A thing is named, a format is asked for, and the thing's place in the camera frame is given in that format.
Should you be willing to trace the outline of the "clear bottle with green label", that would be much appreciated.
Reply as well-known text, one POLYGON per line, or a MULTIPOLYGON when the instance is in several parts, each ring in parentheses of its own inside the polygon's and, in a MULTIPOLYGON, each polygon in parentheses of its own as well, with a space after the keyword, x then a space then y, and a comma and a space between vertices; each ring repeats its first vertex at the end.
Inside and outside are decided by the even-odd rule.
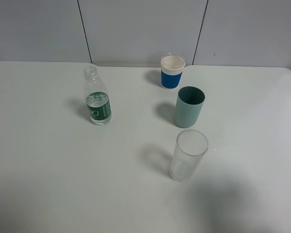
POLYGON ((84 99, 91 121, 95 125, 105 125, 112 118, 110 99, 104 82, 94 65, 84 69, 84 99))

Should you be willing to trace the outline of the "teal green plastic cup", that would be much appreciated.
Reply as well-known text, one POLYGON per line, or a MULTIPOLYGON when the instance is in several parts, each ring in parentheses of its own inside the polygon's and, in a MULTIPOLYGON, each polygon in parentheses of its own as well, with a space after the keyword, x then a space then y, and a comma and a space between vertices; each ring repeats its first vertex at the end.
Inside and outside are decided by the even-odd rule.
POLYGON ((178 91, 175 107, 175 123, 182 128, 193 126, 200 114, 205 94, 194 86, 185 86, 178 91))

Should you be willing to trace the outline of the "white cup with blue sleeve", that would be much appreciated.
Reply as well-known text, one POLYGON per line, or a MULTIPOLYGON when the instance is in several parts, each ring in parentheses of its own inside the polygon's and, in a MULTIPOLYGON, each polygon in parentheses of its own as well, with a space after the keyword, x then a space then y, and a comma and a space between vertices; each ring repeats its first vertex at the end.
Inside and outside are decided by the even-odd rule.
POLYGON ((167 54, 161 59, 161 83, 166 89, 174 89, 179 85, 185 60, 177 55, 167 54))

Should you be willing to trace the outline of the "clear drinking glass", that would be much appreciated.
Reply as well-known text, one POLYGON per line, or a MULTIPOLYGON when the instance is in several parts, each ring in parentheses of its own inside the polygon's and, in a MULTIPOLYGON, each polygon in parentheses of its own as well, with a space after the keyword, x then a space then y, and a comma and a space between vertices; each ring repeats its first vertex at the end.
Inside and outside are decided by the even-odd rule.
POLYGON ((189 180, 209 149, 205 135, 194 129, 181 131, 176 139, 170 175, 177 182, 189 180))

